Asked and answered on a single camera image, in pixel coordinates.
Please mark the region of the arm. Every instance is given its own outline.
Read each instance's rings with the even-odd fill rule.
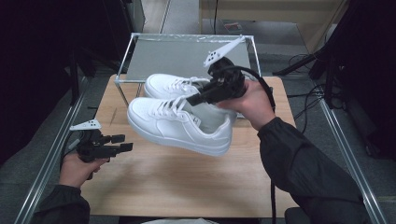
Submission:
[[[85,163],[77,154],[64,158],[59,185],[39,205],[31,223],[89,223],[90,206],[81,197],[80,187],[91,172],[97,172],[108,159]]]
[[[244,96],[218,107],[242,113],[259,131],[262,164],[276,186],[290,193],[312,223],[369,223],[350,175],[276,117],[259,82],[246,80],[245,86]]]

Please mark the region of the person's left hand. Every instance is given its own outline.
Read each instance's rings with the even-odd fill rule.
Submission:
[[[64,164],[62,164],[59,184],[79,189],[90,174],[92,172],[98,172],[100,166],[108,160],[109,158],[98,159],[92,162],[83,162],[79,159],[77,153],[67,155],[64,157]]]

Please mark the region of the floor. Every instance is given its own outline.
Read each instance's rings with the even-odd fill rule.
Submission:
[[[197,0],[144,0],[143,6],[147,19],[144,33],[198,34],[197,4]],[[307,53],[304,41],[293,23],[265,21],[239,21],[239,23],[242,27],[242,34],[255,36],[260,67],[264,76],[271,76],[272,72],[297,62]],[[228,34],[222,21],[217,23],[217,33]],[[204,21],[203,34],[213,34],[213,20]],[[307,75],[310,65],[282,77],[287,94],[307,93],[313,88],[314,83]],[[114,71],[99,63],[97,68],[95,78],[82,78],[85,82],[82,81],[81,86],[86,86],[86,91],[82,93],[83,100],[76,116],[73,117],[74,123],[81,123],[94,116],[94,109],[100,104],[108,78],[114,74]],[[316,82],[322,83],[323,80],[316,80]],[[54,139],[57,139],[58,133],[64,126],[64,118],[69,117],[69,112],[73,110],[69,105],[70,99],[69,92],[42,124],[31,143],[0,167],[0,204],[2,207],[0,222],[13,223],[17,220],[16,223],[27,223],[26,220],[23,222],[23,218],[28,218],[32,211],[21,210],[25,208],[23,203],[28,202],[33,205],[37,203],[35,200],[26,201],[29,196],[31,198],[35,196],[29,190],[36,186],[35,182],[44,182],[46,187],[36,195],[38,198],[43,198],[56,184],[59,174],[56,157],[54,157],[56,162],[53,162],[50,169],[46,171],[41,169],[43,163],[49,159],[48,155],[51,155],[57,147]],[[304,98],[290,98],[290,107],[293,115],[296,116],[304,110]],[[353,176],[358,173],[358,178],[365,181],[364,190],[372,193],[374,202],[378,203],[375,210],[377,219],[374,223],[396,223],[396,178],[394,176],[396,162],[375,160],[367,155],[365,145],[345,110],[327,112],[329,111],[325,104],[317,104],[309,109],[306,118],[301,116],[295,120],[297,128],[301,130],[307,121],[304,134],[333,161]],[[332,116],[337,120],[335,127],[331,125]],[[340,141],[340,135],[346,140]],[[348,152],[351,152],[352,159],[359,165],[358,170],[351,167],[350,162],[346,162],[351,158]],[[43,172],[47,172],[47,177],[38,178]],[[90,223],[118,223],[118,218],[92,216]],[[262,223],[270,223],[270,219],[264,218]],[[284,223],[284,219],[278,218],[277,223]]]

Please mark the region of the table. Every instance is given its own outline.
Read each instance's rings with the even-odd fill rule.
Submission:
[[[270,217],[270,178],[259,152],[257,131],[245,119],[233,126],[233,141],[221,157],[187,149],[164,147],[140,137],[127,121],[127,105],[108,81],[96,118],[104,135],[125,134],[133,142],[131,152],[121,153],[105,164],[82,187],[92,215],[145,217]],[[266,77],[274,88],[276,114],[294,124],[282,81]],[[130,102],[138,83],[123,85]],[[287,192],[276,190],[278,217],[296,206]]]
[[[202,19],[214,19],[216,0],[200,0]],[[329,28],[342,15],[346,0],[219,0],[217,19],[297,23],[309,53],[318,49]]]

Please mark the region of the shoe sole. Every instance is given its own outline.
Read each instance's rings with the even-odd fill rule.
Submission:
[[[134,130],[142,137],[145,139],[149,140],[152,143],[155,143],[157,145],[161,146],[169,146],[169,147],[182,147],[186,148],[188,150],[198,152],[201,154],[205,154],[208,156],[221,156],[224,155],[229,149],[230,144],[226,144],[220,147],[205,147],[205,146],[196,146],[195,144],[185,142],[185,141],[180,141],[174,138],[162,138],[158,137],[154,134],[148,133],[145,130],[141,129],[138,125],[136,125],[133,120],[131,119],[131,116],[128,114],[128,122],[129,124],[134,128]]]

